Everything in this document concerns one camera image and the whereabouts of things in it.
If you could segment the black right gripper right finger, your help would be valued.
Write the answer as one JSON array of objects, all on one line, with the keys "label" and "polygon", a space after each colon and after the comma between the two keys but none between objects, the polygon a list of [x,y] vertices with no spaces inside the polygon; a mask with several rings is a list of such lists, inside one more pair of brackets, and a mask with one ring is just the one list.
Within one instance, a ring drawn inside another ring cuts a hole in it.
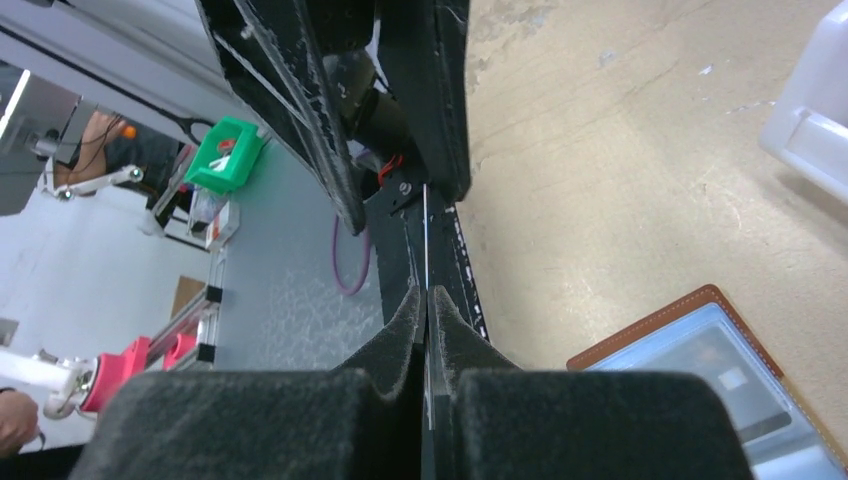
[{"label": "black right gripper right finger", "polygon": [[461,374],[468,369],[515,369],[462,316],[441,285],[427,294],[427,418],[433,473],[436,479],[455,479],[451,402]]}]

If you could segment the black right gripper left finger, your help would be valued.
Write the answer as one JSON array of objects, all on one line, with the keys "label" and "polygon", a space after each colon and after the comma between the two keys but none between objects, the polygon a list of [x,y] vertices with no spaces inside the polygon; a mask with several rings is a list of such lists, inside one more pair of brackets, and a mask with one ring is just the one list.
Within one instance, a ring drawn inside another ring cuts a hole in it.
[{"label": "black right gripper left finger", "polygon": [[426,307],[408,289],[393,317],[335,371],[347,381],[342,479],[418,479],[422,441]]}]

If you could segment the brown leather card holder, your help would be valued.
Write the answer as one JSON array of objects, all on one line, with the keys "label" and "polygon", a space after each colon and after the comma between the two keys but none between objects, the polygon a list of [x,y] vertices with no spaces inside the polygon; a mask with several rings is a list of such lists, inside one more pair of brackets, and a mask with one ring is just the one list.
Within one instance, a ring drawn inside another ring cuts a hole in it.
[{"label": "brown leather card holder", "polygon": [[722,291],[704,285],[569,359],[684,372],[721,398],[757,479],[844,479],[847,455]]}]

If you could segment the background person hand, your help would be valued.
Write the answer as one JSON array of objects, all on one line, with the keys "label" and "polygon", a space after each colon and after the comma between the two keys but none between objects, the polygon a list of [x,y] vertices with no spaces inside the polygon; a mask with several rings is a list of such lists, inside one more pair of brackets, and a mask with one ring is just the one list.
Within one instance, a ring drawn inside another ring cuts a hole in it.
[{"label": "background person hand", "polygon": [[9,457],[38,435],[38,404],[26,393],[1,390],[1,457]]}]

